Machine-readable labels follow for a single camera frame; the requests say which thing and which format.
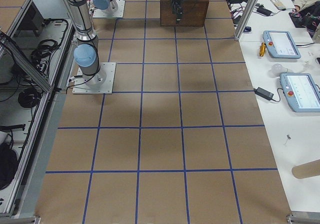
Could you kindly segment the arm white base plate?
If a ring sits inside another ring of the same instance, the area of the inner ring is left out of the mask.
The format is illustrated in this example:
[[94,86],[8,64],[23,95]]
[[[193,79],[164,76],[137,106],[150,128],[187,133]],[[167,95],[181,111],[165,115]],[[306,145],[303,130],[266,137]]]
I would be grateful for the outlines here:
[[77,70],[77,75],[72,93],[74,95],[99,95],[112,94],[113,84],[116,72],[115,62],[100,62],[99,72],[91,79],[89,76],[83,75],[81,68]]
[[92,17],[94,19],[116,19],[124,16],[125,0],[93,0]]

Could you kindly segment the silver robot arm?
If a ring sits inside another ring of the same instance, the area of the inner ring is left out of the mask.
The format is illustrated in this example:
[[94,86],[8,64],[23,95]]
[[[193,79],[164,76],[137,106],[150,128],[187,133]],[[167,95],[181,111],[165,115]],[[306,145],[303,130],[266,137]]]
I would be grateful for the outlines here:
[[[171,8],[180,21],[184,0],[170,0]],[[64,4],[75,27],[78,46],[73,51],[74,61],[79,66],[82,77],[73,86],[76,94],[111,94],[113,91],[116,63],[100,62],[98,36],[93,27],[87,0],[64,0]]]
[[114,13],[119,8],[116,0],[93,0],[93,5],[107,14]]

